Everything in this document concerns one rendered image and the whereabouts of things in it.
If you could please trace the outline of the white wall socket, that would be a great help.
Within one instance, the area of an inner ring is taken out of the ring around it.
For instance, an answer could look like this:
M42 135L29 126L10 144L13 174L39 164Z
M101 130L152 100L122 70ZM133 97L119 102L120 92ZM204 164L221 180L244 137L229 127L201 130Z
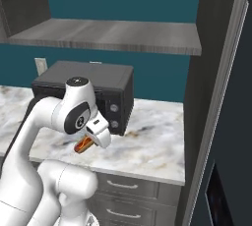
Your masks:
M35 66L37 69L37 74L40 76L42 73L44 73L48 67L47 67L47 62L45 58L35 58Z

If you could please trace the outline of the dark grey tall cupboard panel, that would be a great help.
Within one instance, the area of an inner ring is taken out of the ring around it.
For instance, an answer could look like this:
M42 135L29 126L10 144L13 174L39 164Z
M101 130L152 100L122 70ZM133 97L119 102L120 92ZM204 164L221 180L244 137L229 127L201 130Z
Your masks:
M196 26L202 55L190 58L183 103L185 185L175 226L189 226L213 126L240 25L244 0L199 0Z

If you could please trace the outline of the hot dog in bun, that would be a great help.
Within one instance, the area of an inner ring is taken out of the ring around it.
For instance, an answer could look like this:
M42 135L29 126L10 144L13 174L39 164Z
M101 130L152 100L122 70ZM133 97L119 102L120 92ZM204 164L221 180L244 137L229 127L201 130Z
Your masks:
M90 148L95 142L88 136L84 136L81 138L76 145L74 146L74 150L77 153L83 153L88 148Z

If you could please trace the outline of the black microwave oven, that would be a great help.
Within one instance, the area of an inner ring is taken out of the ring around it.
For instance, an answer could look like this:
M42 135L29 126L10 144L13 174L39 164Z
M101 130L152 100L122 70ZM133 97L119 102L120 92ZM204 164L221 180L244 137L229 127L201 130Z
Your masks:
M57 61L32 83L34 96L62 98L65 83L87 78L94 86L96 105L113 135L123 136L134 106L134 68L126 65Z

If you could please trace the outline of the grey wooden wall shelf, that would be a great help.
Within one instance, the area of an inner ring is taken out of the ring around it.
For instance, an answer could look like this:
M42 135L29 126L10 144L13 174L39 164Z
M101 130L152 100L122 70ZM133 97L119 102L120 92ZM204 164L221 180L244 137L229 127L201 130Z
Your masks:
M195 24L50 19L0 43L60 48L202 54Z

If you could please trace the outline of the grey drawer front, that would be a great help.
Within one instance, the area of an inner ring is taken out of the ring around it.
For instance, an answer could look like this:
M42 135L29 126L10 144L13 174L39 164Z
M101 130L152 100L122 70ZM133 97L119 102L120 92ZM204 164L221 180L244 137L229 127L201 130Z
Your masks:
M156 198L158 195L158 184L153 181L146 181L142 179L117 176L112 174L98 173L99 189L108 192L115 192L126 194L129 196L137 196L142 198ZM138 185L138 189L121 189L110 186L107 184L107 180L113 183L123 184L123 185Z
M156 213L151 208L138 205L128 199L110 197L102 194L96 194L90 198L89 207L91 212L101 220L110 220L137 226L153 226L156 219ZM132 219L116 216L108 213L106 211L107 208L118 213L141 215L141 218Z

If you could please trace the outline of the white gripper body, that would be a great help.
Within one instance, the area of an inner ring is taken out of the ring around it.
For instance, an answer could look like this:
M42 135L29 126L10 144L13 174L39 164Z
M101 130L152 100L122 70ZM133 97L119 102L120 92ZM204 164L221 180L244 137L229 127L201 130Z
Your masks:
M93 130L86 128L86 134L97 146L107 148L111 144L111 134L107 128Z

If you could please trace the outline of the dark blue fridge freezer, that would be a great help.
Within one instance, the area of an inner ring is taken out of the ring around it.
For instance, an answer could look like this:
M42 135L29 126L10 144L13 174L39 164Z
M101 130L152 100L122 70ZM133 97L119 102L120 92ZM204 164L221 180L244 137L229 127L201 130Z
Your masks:
M252 226L252 0L225 75L189 226Z

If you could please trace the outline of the dark grey wall cupboard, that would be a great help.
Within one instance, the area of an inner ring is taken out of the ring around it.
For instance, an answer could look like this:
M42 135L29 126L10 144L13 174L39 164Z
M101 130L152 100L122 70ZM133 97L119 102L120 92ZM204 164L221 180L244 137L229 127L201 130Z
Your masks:
M0 43L50 18L48 0L0 0Z

